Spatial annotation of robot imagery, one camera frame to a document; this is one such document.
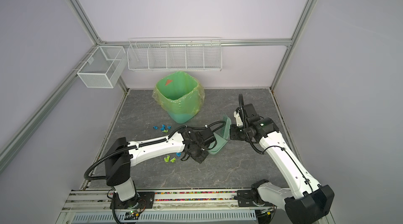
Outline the mint green dustpan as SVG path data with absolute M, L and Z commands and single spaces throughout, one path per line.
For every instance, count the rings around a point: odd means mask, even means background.
M 221 129 L 217 130 L 216 132 L 214 132 L 216 142 L 213 142 L 209 146 L 209 150 L 208 150 L 209 154 L 217 154 L 224 147 L 224 145 L 228 142 L 228 140 L 223 139 L 222 131 L 223 131 L 223 127 Z

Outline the mint green hand brush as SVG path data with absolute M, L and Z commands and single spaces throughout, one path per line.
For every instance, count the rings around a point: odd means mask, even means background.
M 225 121 L 225 126 L 223 127 L 222 137 L 224 140 L 228 140 L 230 138 L 230 128 L 232 125 L 232 120 L 227 115 L 223 116 L 223 120 Z

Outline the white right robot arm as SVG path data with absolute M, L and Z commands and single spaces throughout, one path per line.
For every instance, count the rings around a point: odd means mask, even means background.
M 287 145 L 279 127 L 271 118 L 256 112 L 253 104 L 238 97 L 234 112 L 236 123 L 230 127 L 231 140 L 245 141 L 260 155 L 269 155 L 287 182 L 281 188 L 268 180 L 252 184 L 250 191 L 238 195 L 241 203 L 264 206 L 266 203 L 284 210 L 293 224 L 312 224 L 327 216 L 335 193 L 329 185 L 321 185 Z

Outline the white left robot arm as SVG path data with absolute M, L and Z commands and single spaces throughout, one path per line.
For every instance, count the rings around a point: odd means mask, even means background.
M 139 196 L 131 178 L 131 168 L 149 159 L 182 153 L 182 161 L 202 163 L 209 151 L 218 145 L 218 131 L 225 130 L 226 121 L 216 121 L 203 128 L 182 125 L 169 135 L 144 140 L 117 139 L 104 157 L 84 173 L 87 181 L 105 180 L 122 202 L 137 201 Z

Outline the blue green scraps near bin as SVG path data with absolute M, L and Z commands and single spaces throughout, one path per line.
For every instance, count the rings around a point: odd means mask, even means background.
M 168 133 L 170 130 L 171 130 L 171 126 L 166 126 L 166 125 L 162 125 L 161 127 L 158 127 L 158 126 L 153 126 L 153 129 L 154 130 L 160 130 L 160 131 L 162 131 L 163 133 Z

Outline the lime green scrap pair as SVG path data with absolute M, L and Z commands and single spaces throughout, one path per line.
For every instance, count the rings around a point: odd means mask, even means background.
M 170 155 L 167 155 L 164 158 L 164 162 L 165 163 L 168 163 L 168 162 L 175 163 L 176 162 L 176 157 L 175 156 L 171 157 Z

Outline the green lined trash bin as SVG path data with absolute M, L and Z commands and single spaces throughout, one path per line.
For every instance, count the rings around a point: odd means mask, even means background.
M 195 117 L 205 101 L 200 82 L 186 72 L 174 72 L 154 86 L 154 100 L 179 124 Z

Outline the small white mesh basket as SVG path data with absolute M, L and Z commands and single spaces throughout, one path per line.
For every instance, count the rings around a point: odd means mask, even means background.
M 122 46 L 98 46 L 77 74 L 88 88 L 114 88 L 127 63 Z

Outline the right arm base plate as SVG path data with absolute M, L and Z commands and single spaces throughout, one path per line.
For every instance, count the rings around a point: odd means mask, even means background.
M 256 189 L 238 190 L 234 199 L 239 207 L 262 207 L 265 203 L 260 199 Z

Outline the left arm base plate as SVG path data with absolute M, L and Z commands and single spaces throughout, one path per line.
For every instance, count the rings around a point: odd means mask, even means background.
M 154 204 L 155 193 L 152 191 L 137 192 L 137 196 L 127 201 L 121 201 L 117 193 L 113 193 L 110 209 L 151 209 Z

